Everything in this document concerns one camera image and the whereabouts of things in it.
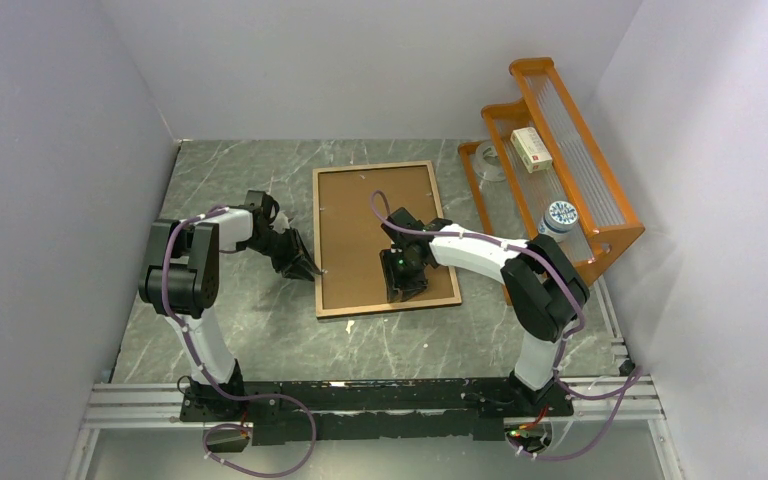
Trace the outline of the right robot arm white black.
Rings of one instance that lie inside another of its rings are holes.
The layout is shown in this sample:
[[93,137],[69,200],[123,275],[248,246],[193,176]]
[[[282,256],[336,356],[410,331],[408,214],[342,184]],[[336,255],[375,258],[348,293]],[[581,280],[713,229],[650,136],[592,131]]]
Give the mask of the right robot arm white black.
[[550,236],[504,239],[474,232],[447,219],[424,224],[400,208],[381,221],[391,246],[380,260],[389,302],[405,302],[428,287],[427,268],[453,267],[504,286],[524,330],[521,351],[509,377],[510,402],[532,415],[555,385],[564,334],[582,321],[590,297],[586,282]]

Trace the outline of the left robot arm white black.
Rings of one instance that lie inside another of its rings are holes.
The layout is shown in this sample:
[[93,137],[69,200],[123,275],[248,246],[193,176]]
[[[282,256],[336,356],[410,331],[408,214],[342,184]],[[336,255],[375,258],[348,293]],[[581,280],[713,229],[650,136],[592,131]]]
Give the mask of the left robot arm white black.
[[220,257],[250,250],[285,279],[321,276],[299,232],[268,193],[250,190],[240,205],[218,205],[183,220],[158,219],[143,260],[140,299],[175,330],[190,364],[190,389],[222,420],[246,406],[238,361],[224,340],[214,303]]

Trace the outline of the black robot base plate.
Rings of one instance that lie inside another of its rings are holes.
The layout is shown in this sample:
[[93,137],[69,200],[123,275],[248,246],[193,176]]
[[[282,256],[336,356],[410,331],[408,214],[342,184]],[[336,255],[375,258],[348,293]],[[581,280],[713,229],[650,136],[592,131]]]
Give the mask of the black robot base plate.
[[554,387],[545,403],[515,395],[508,377],[357,381],[245,382],[247,402],[199,400],[183,391],[185,424],[245,423],[255,446],[316,437],[328,440],[467,436],[497,441],[538,416],[569,417],[574,409]]

